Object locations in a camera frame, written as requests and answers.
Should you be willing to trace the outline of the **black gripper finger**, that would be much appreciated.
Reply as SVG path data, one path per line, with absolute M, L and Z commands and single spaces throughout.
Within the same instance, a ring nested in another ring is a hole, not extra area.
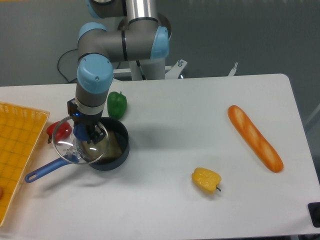
M 99 143 L 101 142 L 106 136 L 105 129 L 101 126 L 101 124 L 98 124 L 95 126 L 94 130 L 94 142 Z
M 87 140 L 88 144 L 96 144 L 97 143 L 97 135 L 96 135 L 96 127 L 95 126 L 86 126 Z

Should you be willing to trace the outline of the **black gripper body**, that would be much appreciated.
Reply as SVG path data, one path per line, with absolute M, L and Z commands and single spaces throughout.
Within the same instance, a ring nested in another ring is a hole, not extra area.
M 74 127 L 79 124 L 84 125 L 90 134 L 102 117 L 103 105 L 86 106 L 78 99 L 71 99 L 67 102 L 67 112 L 74 122 Z

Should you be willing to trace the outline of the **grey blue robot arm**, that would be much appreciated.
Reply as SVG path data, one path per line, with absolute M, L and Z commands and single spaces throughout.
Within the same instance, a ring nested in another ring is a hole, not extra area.
M 113 81 L 112 63 L 146 64 L 141 71 L 147 80 L 164 79 L 170 37 L 167 27 L 161 25 L 154 0 L 88 0 L 86 5 L 95 18 L 127 19 L 123 30 L 108 31 L 103 24 L 89 22 L 78 34 L 76 91 L 67 110 L 75 137 L 96 144 L 104 137 L 96 127 Z

